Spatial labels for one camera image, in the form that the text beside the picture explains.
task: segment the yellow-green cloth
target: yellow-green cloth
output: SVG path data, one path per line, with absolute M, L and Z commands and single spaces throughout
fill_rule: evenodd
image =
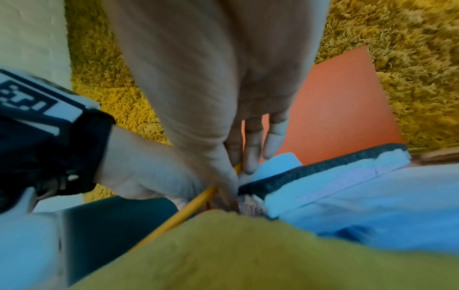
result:
M 74 90 L 117 124 L 167 142 L 99 0 L 66 0 Z M 316 63 L 367 45 L 408 146 L 459 143 L 459 0 L 333 0 Z M 86 201 L 111 196 L 98 186 Z
M 130 252 L 74 290 L 457 290 L 459 258 L 389 253 L 281 221 L 210 211 Z

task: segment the green fabric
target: green fabric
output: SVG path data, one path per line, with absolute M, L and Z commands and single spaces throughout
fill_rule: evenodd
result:
M 281 221 L 210 211 L 73 289 L 459 289 L 459 258 L 376 251 Z

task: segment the qr code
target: qr code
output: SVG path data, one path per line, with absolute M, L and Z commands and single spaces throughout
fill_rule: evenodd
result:
M 5 107 L 43 114 L 57 103 L 55 99 L 13 80 L 0 84 L 0 104 Z

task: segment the orange sheet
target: orange sheet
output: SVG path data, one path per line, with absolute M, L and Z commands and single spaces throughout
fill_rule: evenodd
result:
M 268 116 L 263 125 L 267 131 Z M 362 46 L 312 67 L 278 154 L 293 152 L 307 165 L 386 143 L 404 141 Z

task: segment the yellow carpet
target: yellow carpet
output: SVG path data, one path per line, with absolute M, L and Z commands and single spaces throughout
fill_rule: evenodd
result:
M 75 92 L 90 97 L 117 124 L 167 142 L 135 86 L 98 0 L 66 0 Z M 359 45 L 376 71 L 408 146 L 459 143 L 459 0 L 334 0 L 316 63 Z M 98 186 L 92 201 L 111 196 Z

